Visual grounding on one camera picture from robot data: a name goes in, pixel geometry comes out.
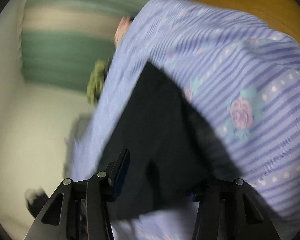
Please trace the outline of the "black pants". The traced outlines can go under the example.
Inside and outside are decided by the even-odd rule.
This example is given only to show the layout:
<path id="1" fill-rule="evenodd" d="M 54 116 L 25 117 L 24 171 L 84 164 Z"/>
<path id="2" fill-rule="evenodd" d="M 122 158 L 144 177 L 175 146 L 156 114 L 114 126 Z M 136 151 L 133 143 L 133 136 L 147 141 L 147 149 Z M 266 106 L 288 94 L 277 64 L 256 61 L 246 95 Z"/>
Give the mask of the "black pants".
<path id="1" fill-rule="evenodd" d="M 173 209 L 208 192 L 215 179 L 239 175 L 222 142 L 161 70 L 147 63 L 103 150 L 98 170 L 130 152 L 121 194 L 108 204 L 112 220 Z"/>

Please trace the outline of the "olive green garment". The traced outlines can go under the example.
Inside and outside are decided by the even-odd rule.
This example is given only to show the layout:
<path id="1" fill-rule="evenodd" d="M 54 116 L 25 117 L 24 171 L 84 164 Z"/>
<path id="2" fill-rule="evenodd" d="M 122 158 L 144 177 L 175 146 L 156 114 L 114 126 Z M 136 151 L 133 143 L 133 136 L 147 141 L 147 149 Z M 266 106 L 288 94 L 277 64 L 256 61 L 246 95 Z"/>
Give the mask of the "olive green garment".
<path id="1" fill-rule="evenodd" d="M 102 93 L 104 82 L 106 80 L 110 67 L 110 60 L 97 60 L 94 70 L 90 74 L 87 85 L 87 99 L 92 105 L 97 105 L 99 97 Z"/>

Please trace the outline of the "green curtain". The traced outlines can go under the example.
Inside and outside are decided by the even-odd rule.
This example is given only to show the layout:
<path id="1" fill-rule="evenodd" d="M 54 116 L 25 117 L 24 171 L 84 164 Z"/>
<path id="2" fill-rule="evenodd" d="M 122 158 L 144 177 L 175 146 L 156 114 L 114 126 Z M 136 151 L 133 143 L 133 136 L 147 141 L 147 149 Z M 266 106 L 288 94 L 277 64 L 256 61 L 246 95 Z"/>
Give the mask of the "green curtain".
<path id="1" fill-rule="evenodd" d="M 26 0 L 21 33 L 25 81 L 85 91 L 97 60 L 113 57 L 124 16 L 149 0 Z"/>

